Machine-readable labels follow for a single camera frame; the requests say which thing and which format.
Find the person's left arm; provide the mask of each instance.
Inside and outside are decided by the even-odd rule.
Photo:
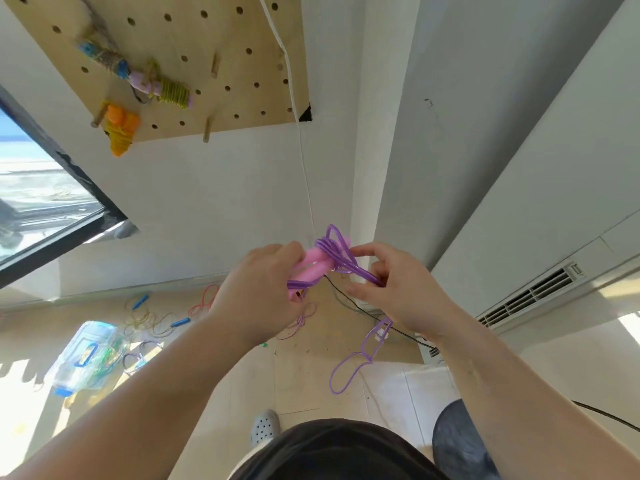
[[[303,256],[299,242],[249,253],[204,320],[7,479],[167,478],[220,379],[301,313],[287,279]]]

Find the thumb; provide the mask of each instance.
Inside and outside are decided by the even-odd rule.
[[[380,293],[383,290],[372,283],[347,283],[344,290],[354,298],[366,301],[373,306],[382,306],[382,297],[380,296]]]

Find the gray croc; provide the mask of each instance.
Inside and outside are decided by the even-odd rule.
[[[271,440],[280,434],[280,420],[275,411],[267,409],[253,422],[251,428],[251,446],[256,447],[263,441]]]

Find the vent grille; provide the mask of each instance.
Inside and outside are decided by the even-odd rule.
[[[478,318],[478,322],[482,323],[485,327],[490,328],[506,318],[534,306],[540,300],[566,288],[583,277],[584,274],[578,265],[570,263],[567,266],[561,267],[557,271],[549,274],[539,282],[534,283],[517,296],[510,298],[503,304],[488,311]],[[431,357],[436,357],[436,355],[439,354],[440,351],[438,349],[429,350],[429,355]]]

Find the black window frame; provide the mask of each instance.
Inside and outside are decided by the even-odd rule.
[[[0,109],[103,206],[103,209],[76,224],[9,257],[4,264],[0,265],[0,289],[2,289],[75,249],[92,237],[127,220],[127,217],[2,86],[0,86]]]

